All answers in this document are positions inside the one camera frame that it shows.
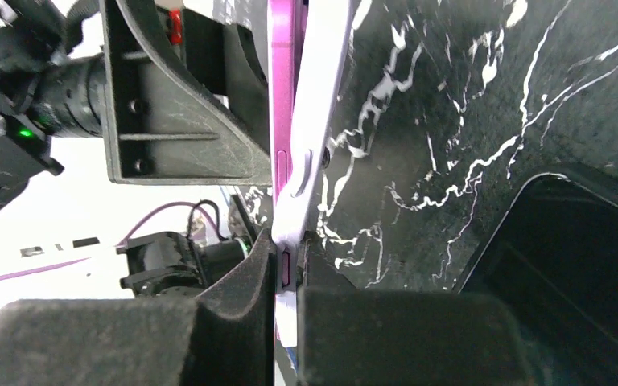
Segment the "marble countertop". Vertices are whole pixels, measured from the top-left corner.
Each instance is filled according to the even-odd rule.
[[[618,1],[355,10],[311,228],[357,287],[450,290],[538,166],[618,179]],[[241,190],[270,224],[269,189]]]

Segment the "black plastic bracket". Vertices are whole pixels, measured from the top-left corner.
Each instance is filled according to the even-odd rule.
[[[270,184],[269,155],[183,65],[155,5],[102,0],[101,14],[107,76],[102,123],[110,180],[139,185]]]

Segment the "red component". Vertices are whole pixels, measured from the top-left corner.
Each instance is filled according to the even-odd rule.
[[[172,45],[183,43],[183,23],[181,22],[181,10],[170,10],[169,19],[171,20],[169,43]]]

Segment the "green indicator light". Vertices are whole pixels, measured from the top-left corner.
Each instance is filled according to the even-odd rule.
[[[34,137],[34,133],[32,133],[29,129],[20,129],[20,131],[18,131],[18,135],[23,138]]]

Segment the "black marble surface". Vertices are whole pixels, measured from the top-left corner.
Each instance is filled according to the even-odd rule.
[[[355,11],[310,228],[357,287],[450,290],[537,166],[618,179],[618,1]],[[267,188],[242,191],[269,225]]]

